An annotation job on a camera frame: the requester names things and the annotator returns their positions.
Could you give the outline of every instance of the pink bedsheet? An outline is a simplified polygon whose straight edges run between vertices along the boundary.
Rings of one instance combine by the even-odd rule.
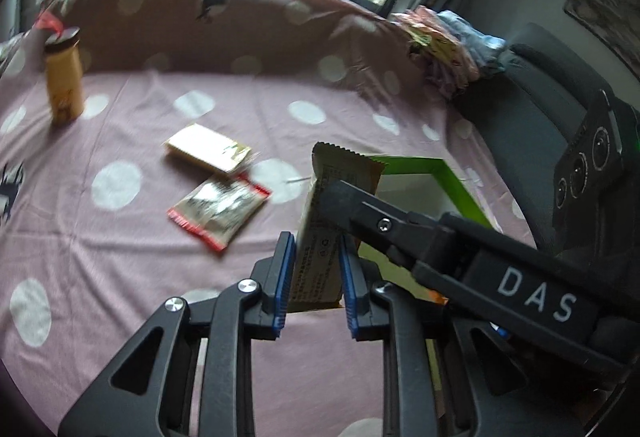
[[[423,87],[404,33],[347,1],[50,9],[81,27],[86,111],[50,128],[46,34],[29,32],[0,78],[0,168],[24,173],[0,222],[0,354],[53,430],[167,297],[214,295],[297,231],[318,140],[444,158],[497,229],[532,243],[473,125]],[[194,120],[257,149],[252,177],[273,190],[222,257],[166,217],[207,178],[161,146]],[[376,431],[382,347],[352,341],[341,310],[289,315],[280,340],[254,345],[254,400],[263,437]]]

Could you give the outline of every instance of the camera lens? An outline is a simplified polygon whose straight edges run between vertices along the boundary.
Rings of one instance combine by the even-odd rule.
[[[609,159],[609,132],[603,126],[593,136],[593,167],[602,170]]]
[[[571,194],[574,198],[578,198],[582,193],[585,184],[587,184],[587,159],[584,156],[584,153],[580,153],[574,161],[574,168],[572,169],[571,176],[569,177]]]
[[[558,188],[556,188],[556,207],[562,208],[564,200],[566,198],[566,180],[564,177],[558,182]]]

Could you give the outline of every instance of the bottle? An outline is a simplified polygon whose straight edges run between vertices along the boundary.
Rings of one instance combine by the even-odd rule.
[[[44,45],[47,92],[52,123],[56,126],[76,120],[84,111],[79,33],[78,27],[69,27],[60,36],[52,34]]]

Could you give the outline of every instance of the red-edged packet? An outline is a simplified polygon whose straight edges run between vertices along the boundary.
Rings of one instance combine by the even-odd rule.
[[[215,251],[224,251],[235,233],[271,192],[246,177],[211,177],[167,214],[176,224],[200,237]]]
[[[52,13],[47,10],[42,11],[38,14],[35,23],[33,24],[36,29],[50,29],[56,33],[58,38],[62,36],[62,33],[65,31],[65,25],[56,18]]]

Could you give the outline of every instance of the snack package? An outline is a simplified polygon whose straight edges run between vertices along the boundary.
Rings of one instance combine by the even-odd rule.
[[[338,260],[342,232],[317,212],[322,191],[331,182],[343,180],[375,194],[385,168],[383,163],[324,142],[316,143],[311,161],[314,179],[296,237],[298,257],[293,270],[289,312],[337,308],[342,297]]]
[[[213,250],[224,251],[230,240],[270,192],[244,178],[204,181],[167,214],[180,227],[200,237]]]
[[[182,128],[164,145],[171,153],[229,176],[242,172],[255,156],[250,147],[197,123]]]

